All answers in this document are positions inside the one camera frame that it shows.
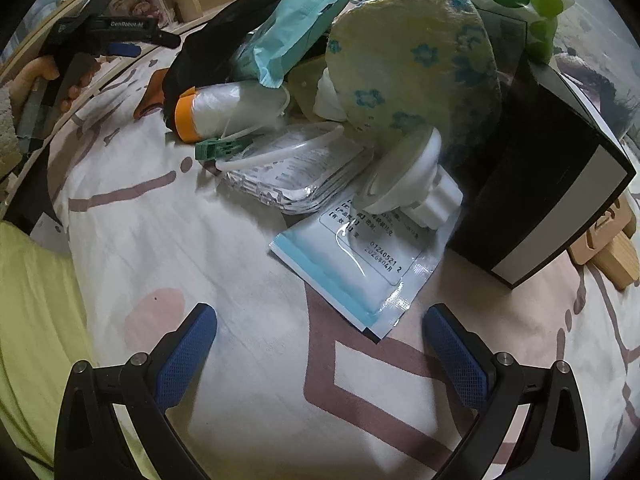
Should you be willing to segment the yellow-green clothing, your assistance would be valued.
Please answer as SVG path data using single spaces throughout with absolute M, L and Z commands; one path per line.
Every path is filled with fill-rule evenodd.
M 93 360 L 72 259 L 1 225 L 1 421 L 40 479 L 51 479 L 70 369 Z

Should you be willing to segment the black cloth item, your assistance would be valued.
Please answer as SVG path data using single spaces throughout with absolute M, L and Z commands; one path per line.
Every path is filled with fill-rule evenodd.
M 232 58 L 246 36 L 270 17 L 281 0 L 235 0 L 183 41 L 163 80 L 165 125 L 176 132 L 175 109 L 186 90 L 231 79 Z

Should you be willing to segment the orange capped white bag roll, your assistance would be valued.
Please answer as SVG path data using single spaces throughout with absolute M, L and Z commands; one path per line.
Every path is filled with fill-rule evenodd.
M 290 102 L 284 87 L 267 88 L 256 80 L 212 84 L 183 92 L 172 117 L 183 142 L 234 140 L 277 125 Z

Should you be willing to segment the green plastic clip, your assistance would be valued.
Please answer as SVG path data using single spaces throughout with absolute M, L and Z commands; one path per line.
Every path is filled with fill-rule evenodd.
M 231 136 L 201 136 L 195 143 L 195 159 L 200 162 L 228 159 L 253 143 L 254 133 L 238 132 Z

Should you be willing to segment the patterned beige blanket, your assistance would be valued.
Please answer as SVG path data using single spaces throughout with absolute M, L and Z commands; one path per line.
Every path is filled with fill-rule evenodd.
M 199 302 L 219 330 L 169 417 L 214 479 L 428 479 L 472 422 L 423 345 L 436 302 L 489 348 L 570 363 L 601 479 L 639 428 L 639 291 L 559 256 L 516 289 L 447 252 L 408 313 L 370 341 L 274 258 L 279 211 L 227 188 L 166 129 L 134 117 L 156 49 L 70 118 L 51 150 L 94 357 L 152 349 Z

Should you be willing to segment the wooden cutout piece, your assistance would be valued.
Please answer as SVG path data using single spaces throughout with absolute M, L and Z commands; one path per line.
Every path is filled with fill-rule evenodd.
M 578 266 L 592 263 L 618 290 L 624 290 L 639 279 L 639 255 L 631 240 L 636 225 L 628 200 L 621 195 L 570 245 L 570 258 Z

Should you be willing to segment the teal tissue packet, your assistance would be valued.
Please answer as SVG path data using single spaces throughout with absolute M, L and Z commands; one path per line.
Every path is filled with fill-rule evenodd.
M 233 57 L 234 81 L 277 89 L 349 0 L 281 0 Z

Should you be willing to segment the blue white sachet packet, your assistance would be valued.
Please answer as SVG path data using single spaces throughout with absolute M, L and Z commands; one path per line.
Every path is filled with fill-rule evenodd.
M 433 231 L 399 210 L 359 211 L 354 197 L 346 188 L 278 234 L 270 250 L 357 330 L 379 341 L 438 267 L 459 215 Z

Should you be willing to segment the clear plastic blister tray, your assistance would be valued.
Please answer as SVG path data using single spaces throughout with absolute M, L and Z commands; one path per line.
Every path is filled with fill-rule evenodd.
M 358 177 L 373 150 L 338 122 L 294 124 L 263 134 L 227 160 L 216 162 L 238 191 L 285 214 L 310 214 Z

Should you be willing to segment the black box with white stripe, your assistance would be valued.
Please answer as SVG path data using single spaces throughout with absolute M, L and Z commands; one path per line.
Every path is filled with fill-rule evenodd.
M 636 173 L 578 85 L 526 53 L 527 25 L 481 10 L 501 78 L 498 122 L 456 173 L 450 247 L 510 288 L 574 243 Z

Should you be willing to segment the white plastic suction holder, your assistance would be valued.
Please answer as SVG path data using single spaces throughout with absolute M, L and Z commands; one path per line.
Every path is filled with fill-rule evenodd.
M 439 163 L 442 136 L 435 128 L 407 134 L 386 153 L 352 200 L 367 214 L 400 210 L 421 228 L 441 228 L 463 200 L 457 182 Z

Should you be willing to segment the floral round cloth pad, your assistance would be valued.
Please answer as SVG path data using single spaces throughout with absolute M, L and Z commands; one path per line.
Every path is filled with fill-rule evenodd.
M 363 0 L 334 21 L 326 68 L 352 128 L 383 148 L 435 128 L 450 168 L 499 116 L 494 51 L 471 0 Z

